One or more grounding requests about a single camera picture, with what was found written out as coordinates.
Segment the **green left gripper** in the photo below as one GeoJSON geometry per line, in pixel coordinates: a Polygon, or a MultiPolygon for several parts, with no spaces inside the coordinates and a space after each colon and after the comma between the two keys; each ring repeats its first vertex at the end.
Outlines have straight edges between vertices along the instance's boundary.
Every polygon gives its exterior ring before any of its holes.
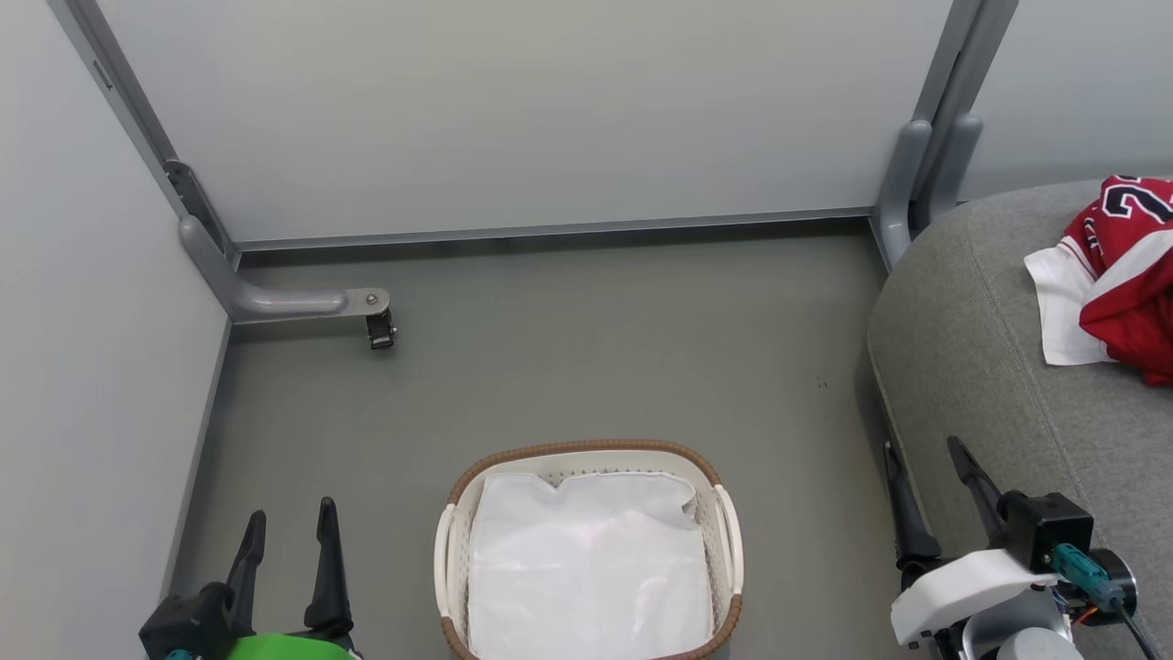
{"type": "MultiPolygon", "coordinates": [[[[355,627],[341,546],[338,506],[331,497],[320,501],[317,519],[319,554],[311,601],[304,626],[313,634],[267,633],[244,637],[226,660],[362,660],[350,633],[355,627]]],[[[267,546],[267,513],[256,510],[248,519],[228,577],[232,592],[229,625],[233,633],[255,633],[253,598],[257,571],[267,546]]]]}

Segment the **red and white jersey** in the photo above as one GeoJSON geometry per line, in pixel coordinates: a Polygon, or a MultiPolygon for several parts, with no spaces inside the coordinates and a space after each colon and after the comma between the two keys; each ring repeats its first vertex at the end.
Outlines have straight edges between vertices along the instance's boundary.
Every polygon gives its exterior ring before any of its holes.
{"type": "Polygon", "coordinates": [[[1045,363],[1118,362],[1173,386],[1173,181],[1112,175],[1055,247],[1024,258],[1045,363]]]}

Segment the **grey partition bottom rail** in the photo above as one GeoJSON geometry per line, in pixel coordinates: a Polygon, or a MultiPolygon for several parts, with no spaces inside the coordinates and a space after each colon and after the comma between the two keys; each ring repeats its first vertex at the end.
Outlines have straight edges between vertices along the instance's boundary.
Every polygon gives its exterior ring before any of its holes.
{"type": "Polygon", "coordinates": [[[445,241],[489,241],[490,239],[533,237],[585,237],[586,234],[613,234],[624,231],[658,231],[716,226],[751,226],[762,223],[832,222],[842,218],[872,217],[872,206],[842,206],[799,212],[769,212],[755,215],[707,215],[696,217],[662,218],[640,222],[563,223],[562,225],[533,225],[511,227],[481,227],[443,231],[408,231],[392,234],[327,236],[272,241],[238,241],[240,254],[277,254],[303,250],[382,249],[404,244],[432,244],[445,241]]]}

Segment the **white basket liner sheet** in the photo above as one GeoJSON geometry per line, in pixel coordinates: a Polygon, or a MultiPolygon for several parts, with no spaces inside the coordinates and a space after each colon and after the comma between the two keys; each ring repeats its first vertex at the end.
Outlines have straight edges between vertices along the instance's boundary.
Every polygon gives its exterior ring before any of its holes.
{"type": "Polygon", "coordinates": [[[663,472],[486,479],[466,644],[479,660],[656,660],[708,642],[698,497],[663,472]]]}

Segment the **white laundry basket brown rim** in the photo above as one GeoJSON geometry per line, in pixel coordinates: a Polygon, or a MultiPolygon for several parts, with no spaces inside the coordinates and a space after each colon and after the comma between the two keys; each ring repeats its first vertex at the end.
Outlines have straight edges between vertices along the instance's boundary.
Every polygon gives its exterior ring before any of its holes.
{"type": "Polygon", "coordinates": [[[457,660],[479,660],[466,644],[472,522],[486,479],[503,472],[536,475],[549,484],[579,475],[663,472],[686,479],[698,497],[698,520],[707,550],[716,631],[708,642],[656,660],[728,660],[728,642],[744,610],[745,552],[732,497],[719,472],[692,448],[666,440],[604,438],[511,448],[479,460],[457,478],[434,542],[434,588],[445,640],[457,660]]]}

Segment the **grey fabric sofa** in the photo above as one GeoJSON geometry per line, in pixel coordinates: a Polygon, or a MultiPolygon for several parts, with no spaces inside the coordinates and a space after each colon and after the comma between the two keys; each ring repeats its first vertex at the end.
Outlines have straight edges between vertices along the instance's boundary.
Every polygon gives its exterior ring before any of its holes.
{"type": "Polygon", "coordinates": [[[1023,189],[931,223],[884,281],[867,346],[943,553],[988,543],[947,448],[957,437],[1001,491],[1064,494],[1093,515],[1093,546],[1135,574],[1135,625],[1173,660],[1173,388],[1125,365],[1045,363],[1024,263],[1100,191],[1094,181],[1023,189]]]}

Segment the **grey partition frame leg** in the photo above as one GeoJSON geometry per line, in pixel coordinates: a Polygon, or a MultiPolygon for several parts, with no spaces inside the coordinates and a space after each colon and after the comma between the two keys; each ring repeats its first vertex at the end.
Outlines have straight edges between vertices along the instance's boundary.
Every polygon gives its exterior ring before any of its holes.
{"type": "Polygon", "coordinates": [[[887,270],[893,270],[913,241],[911,197],[931,137],[933,125],[927,120],[917,118],[902,125],[891,161],[884,169],[869,226],[887,270]]]}
{"type": "Polygon", "coordinates": [[[915,233],[960,204],[960,188],[984,127],[983,120],[972,113],[972,106],[994,56],[1001,50],[1019,0],[955,0],[952,6],[962,11],[963,29],[960,38],[949,43],[954,50],[949,75],[936,104],[931,138],[914,184],[910,222],[915,233]]]}
{"type": "Polygon", "coordinates": [[[340,318],[365,321],[369,314],[389,309],[389,292],[384,288],[273,290],[240,275],[237,268],[243,254],[194,168],[179,159],[99,0],[46,0],[46,4],[172,206],[172,213],[179,217],[181,247],[231,325],[340,318]]]}

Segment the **black cylindrical right gripper motor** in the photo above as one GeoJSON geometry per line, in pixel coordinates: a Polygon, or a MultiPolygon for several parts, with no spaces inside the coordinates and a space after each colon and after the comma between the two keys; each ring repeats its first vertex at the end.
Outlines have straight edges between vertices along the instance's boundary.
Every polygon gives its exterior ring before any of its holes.
{"type": "Polygon", "coordinates": [[[1133,574],[1128,564],[1123,560],[1121,556],[1108,550],[1108,547],[1091,547],[1090,557],[1101,565],[1110,580],[1114,581],[1118,588],[1123,590],[1124,610],[1127,611],[1130,617],[1135,617],[1135,608],[1139,605],[1138,584],[1135,584],[1135,574],[1133,574]]]}

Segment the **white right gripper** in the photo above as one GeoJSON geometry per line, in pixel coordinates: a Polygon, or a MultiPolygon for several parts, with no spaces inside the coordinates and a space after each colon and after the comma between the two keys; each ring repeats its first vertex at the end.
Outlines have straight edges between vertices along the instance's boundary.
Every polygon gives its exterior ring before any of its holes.
{"type": "MultiPolygon", "coordinates": [[[[918,642],[923,632],[935,633],[947,628],[1006,603],[1031,586],[1050,588],[1059,581],[1057,573],[1035,573],[1023,567],[1006,550],[992,550],[1003,547],[1001,490],[972,458],[972,453],[962,440],[948,437],[947,447],[957,477],[979,511],[981,526],[990,550],[968,553],[925,572],[896,598],[891,605],[891,627],[899,644],[918,642]]],[[[925,528],[904,457],[893,443],[884,443],[884,475],[891,502],[897,569],[938,560],[940,543],[925,528]]]]}

